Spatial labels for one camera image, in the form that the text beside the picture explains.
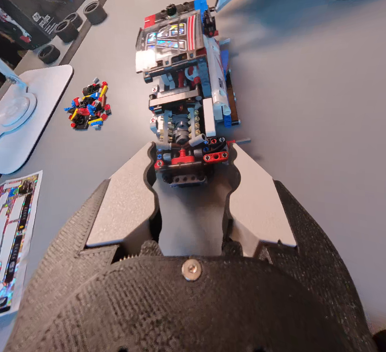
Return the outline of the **white book stand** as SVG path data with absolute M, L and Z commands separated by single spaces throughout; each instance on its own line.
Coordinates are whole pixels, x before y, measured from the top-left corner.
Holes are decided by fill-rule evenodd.
M 73 73 L 71 65 L 57 65 L 11 74 L 14 83 L 1 98 L 1 175 L 25 164 Z

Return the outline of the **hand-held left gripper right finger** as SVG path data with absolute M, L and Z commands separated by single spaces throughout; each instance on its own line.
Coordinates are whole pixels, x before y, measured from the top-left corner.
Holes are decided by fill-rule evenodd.
M 297 246 L 273 177 L 236 143 L 229 146 L 229 182 L 224 240 L 239 243 L 245 257 L 265 244 Z

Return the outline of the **black lego box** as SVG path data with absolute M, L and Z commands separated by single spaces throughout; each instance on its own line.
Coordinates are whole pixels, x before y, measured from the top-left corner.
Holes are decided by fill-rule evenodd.
M 1 33 L 26 50 L 34 50 L 54 37 L 60 22 L 56 10 L 72 0 L 0 0 Z

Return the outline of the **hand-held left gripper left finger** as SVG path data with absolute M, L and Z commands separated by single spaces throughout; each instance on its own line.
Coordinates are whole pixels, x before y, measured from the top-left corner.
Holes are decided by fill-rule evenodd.
M 118 245 L 125 254 L 139 254 L 147 240 L 160 233 L 160 209 L 153 185 L 156 144 L 147 142 L 109 179 L 86 248 Z

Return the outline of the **lego race car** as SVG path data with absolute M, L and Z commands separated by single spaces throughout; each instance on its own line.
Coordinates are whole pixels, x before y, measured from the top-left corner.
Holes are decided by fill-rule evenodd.
M 240 125 L 231 82 L 229 39 L 219 40 L 207 0 L 169 4 L 144 19 L 136 39 L 136 73 L 152 84 L 148 108 L 156 135 L 154 168 L 170 187 L 208 182 L 236 143 L 217 127 Z

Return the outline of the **pile of mixed lego pieces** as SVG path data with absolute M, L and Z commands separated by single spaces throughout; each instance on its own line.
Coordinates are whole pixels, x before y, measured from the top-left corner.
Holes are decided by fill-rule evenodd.
M 64 108 L 71 129 L 75 131 L 102 129 L 105 121 L 112 115 L 111 106 L 107 101 L 108 89 L 106 81 L 96 78 L 92 84 L 82 89 L 82 96 L 72 99 L 70 107 Z

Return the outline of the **holographic sticker sheet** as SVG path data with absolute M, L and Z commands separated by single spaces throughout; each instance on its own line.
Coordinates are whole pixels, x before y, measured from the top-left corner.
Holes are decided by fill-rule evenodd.
M 43 171 L 0 186 L 0 316 L 18 311 L 34 229 Z

